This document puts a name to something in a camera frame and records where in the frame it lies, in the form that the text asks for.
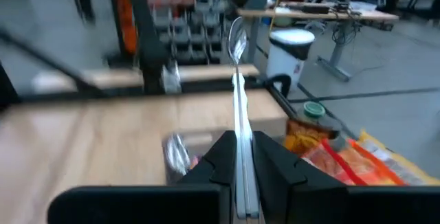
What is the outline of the brown orange snack packet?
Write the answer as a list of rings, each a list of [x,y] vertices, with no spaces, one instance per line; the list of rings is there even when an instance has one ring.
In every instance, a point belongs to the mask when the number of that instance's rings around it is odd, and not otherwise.
[[[283,146],[298,155],[307,153],[324,139],[335,139],[342,127],[338,121],[322,119],[317,122],[289,119]]]

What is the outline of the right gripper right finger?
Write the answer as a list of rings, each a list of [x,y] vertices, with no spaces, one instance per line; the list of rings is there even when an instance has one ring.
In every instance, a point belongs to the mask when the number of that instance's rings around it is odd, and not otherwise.
[[[346,224],[347,187],[261,131],[252,145],[267,224]]]

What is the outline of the wooden desk grey legs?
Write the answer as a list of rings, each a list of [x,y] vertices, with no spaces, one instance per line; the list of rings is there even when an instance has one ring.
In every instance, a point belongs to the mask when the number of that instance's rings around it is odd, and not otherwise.
[[[303,20],[325,20],[325,21],[337,21],[340,25],[340,29],[336,32],[336,42],[333,52],[329,60],[325,60],[322,57],[318,57],[318,64],[326,69],[330,74],[340,79],[343,82],[348,82],[351,76],[345,72],[343,69],[338,67],[340,62],[342,51],[345,42],[342,40],[342,35],[346,35],[349,31],[349,27],[355,23],[360,23],[361,21],[390,21],[391,23],[397,21],[399,17],[394,14],[389,14],[385,12],[380,12],[377,10],[363,10],[360,14],[355,14],[355,11],[342,11],[336,12],[332,7],[331,3],[298,3],[289,2],[293,8],[287,11],[276,11],[276,8],[268,8],[265,10],[251,10],[251,9],[238,9],[238,13],[241,16],[251,17],[253,21],[257,17],[270,17],[270,18],[281,18],[288,17],[293,19],[303,19]],[[326,14],[303,12],[304,7],[314,8],[314,7],[328,7],[329,11]]]

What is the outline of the yellow snack bag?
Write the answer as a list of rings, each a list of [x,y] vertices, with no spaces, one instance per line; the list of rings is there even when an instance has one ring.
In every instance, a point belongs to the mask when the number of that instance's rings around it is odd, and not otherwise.
[[[389,150],[383,143],[365,130],[361,130],[357,142],[362,148],[384,162],[406,184],[411,186],[440,186],[440,179],[431,177],[405,157]]]

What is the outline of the green label spice jar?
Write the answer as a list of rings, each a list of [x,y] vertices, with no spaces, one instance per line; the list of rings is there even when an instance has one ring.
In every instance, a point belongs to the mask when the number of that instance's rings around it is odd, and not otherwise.
[[[298,111],[298,118],[303,122],[317,124],[326,115],[325,108],[317,102],[304,102]]]

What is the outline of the silver spoon orange handle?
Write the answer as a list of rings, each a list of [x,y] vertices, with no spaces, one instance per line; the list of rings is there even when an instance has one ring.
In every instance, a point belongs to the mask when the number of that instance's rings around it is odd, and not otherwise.
[[[173,133],[163,145],[167,183],[179,181],[188,171],[191,160],[182,137]]]

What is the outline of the blue yellow ramen packet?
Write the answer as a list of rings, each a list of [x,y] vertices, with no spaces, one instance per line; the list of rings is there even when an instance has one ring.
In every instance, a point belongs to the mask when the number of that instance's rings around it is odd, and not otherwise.
[[[335,150],[328,139],[306,152],[302,159],[338,181],[352,186],[404,186],[406,182],[383,161],[352,139]]]

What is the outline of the white trash can black liner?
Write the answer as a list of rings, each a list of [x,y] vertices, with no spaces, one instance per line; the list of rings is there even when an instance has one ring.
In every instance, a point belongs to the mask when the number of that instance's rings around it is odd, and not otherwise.
[[[285,74],[291,80],[289,92],[297,90],[300,75],[315,39],[312,32],[299,28],[270,32],[266,75],[273,77]]]

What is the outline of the silver spoon pale blue handle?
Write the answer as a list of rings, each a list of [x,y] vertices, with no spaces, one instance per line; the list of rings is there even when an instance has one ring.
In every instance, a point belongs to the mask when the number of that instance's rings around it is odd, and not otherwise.
[[[236,214],[247,224],[258,223],[260,217],[259,192],[252,156],[253,132],[248,118],[248,97],[245,78],[240,70],[240,59],[247,45],[243,18],[233,20],[228,33],[228,56],[234,65],[232,75],[234,133],[236,135]]]

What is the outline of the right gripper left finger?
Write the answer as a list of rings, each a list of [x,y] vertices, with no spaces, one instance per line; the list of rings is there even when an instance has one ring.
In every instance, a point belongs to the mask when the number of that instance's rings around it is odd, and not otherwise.
[[[217,186],[214,201],[190,200],[190,208],[182,224],[233,224],[236,181],[237,140],[234,131],[224,131],[198,164],[179,181],[179,184]]]

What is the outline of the parts bin rack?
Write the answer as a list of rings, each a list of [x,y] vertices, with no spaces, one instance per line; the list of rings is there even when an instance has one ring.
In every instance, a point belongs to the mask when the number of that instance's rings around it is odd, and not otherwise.
[[[180,65],[218,64],[228,23],[224,0],[147,0],[152,28],[171,57]],[[131,0],[111,0],[118,50],[107,55],[110,67],[128,67],[138,61],[142,19]]]

